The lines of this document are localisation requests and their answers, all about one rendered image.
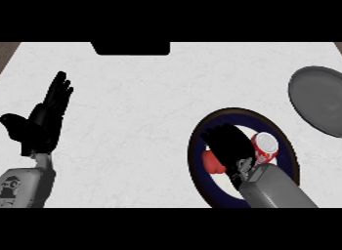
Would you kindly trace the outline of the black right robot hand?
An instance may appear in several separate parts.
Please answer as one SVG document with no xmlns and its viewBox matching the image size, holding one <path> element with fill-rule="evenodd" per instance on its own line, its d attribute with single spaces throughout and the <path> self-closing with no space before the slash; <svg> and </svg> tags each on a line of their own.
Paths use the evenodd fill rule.
<svg viewBox="0 0 342 250">
<path fill-rule="evenodd" d="M 256 150 L 250 138 L 239 128 L 229 123 L 207 128 L 199 136 L 226 168 L 224 173 L 233 188 L 239 189 L 256 163 Z"/>
</svg>

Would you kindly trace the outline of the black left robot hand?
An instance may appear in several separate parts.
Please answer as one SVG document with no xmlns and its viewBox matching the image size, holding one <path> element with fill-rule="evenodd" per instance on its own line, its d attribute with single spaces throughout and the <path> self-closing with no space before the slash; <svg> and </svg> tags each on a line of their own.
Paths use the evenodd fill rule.
<svg viewBox="0 0 342 250">
<path fill-rule="evenodd" d="M 63 71 L 59 71 L 50 83 L 44 100 L 35 105 L 28 118 L 14 113 L 0 116 L 8 137 L 22 144 L 22 156 L 50 154 L 60 137 L 62 121 L 73 93 L 71 80 Z"/>
</svg>

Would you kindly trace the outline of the red bell pepper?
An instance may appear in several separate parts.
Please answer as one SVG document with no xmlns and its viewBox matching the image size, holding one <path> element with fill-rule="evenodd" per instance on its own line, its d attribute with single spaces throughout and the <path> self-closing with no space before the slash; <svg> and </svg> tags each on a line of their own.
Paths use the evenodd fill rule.
<svg viewBox="0 0 342 250">
<path fill-rule="evenodd" d="M 224 166 L 220 164 L 213 152 L 205 150 L 201 154 L 201 162 L 204 166 L 204 170 L 208 174 L 223 174 Z"/>
</svg>

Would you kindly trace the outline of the navy and white plate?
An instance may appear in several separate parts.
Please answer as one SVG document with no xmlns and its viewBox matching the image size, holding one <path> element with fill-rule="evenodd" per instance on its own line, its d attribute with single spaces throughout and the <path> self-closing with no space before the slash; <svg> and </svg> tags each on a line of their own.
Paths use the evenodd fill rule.
<svg viewBox="0 0 342 250">
<path fill-rule="evenodd" d="M 278 141 L 276 165 L 296 184 L 300 183 L 300 165 L 296 151 L 284 132 L 273 122 L 257 112 L 244 108 L 227 107 L 213 111 L 199 121 L 190 135 L 187 147 L 189 172 L 199 195 L 211 208 L 248 208 L 247 201 L 233 197 L 221 190 L 210 174 L 205 172 L 201 162 L 201 154 L 205 146 L 199 134 L 205 132 L 207 128 L 213 128 L 223 123 L 244 126 L 257 133 L 266 132 L 275 137 Z"/>
</svg>

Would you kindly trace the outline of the grey pan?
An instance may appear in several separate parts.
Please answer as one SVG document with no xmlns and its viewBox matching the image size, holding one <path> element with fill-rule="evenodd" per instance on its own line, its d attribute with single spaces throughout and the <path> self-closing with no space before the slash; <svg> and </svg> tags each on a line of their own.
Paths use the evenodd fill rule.
<svg viewBox="0 0 342 250">
<path fill-rule="evenodd" d="M 342 72 L 324 66 L 300 68 L 288 81 L 288 99 L 310 126 L 342 138 Z"/>
</svg>

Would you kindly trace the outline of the red and white can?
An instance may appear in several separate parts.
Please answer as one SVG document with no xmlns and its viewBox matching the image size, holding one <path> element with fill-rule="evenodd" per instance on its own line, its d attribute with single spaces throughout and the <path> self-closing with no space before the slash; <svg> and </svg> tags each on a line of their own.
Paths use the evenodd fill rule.
<svg viewBox="0 0 342 250">
<path fill-rule="evenodd" d="M 278 154 L 275 137 L 266 132 L 259 132 L 251 137 L 251 143 L 256 151 L 256 165 L 269 163 Z"/>
</svg>

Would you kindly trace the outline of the black appliance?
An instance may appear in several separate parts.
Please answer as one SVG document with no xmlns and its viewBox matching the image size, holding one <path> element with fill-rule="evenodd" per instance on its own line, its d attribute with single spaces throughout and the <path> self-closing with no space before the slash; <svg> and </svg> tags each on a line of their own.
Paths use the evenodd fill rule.
<svg viewBox="0 0 342 250">
<path fill-rule="evenodd" d="M 167 56 L 168 42 L 91 42 L 100 56 Z"/>
</svg>

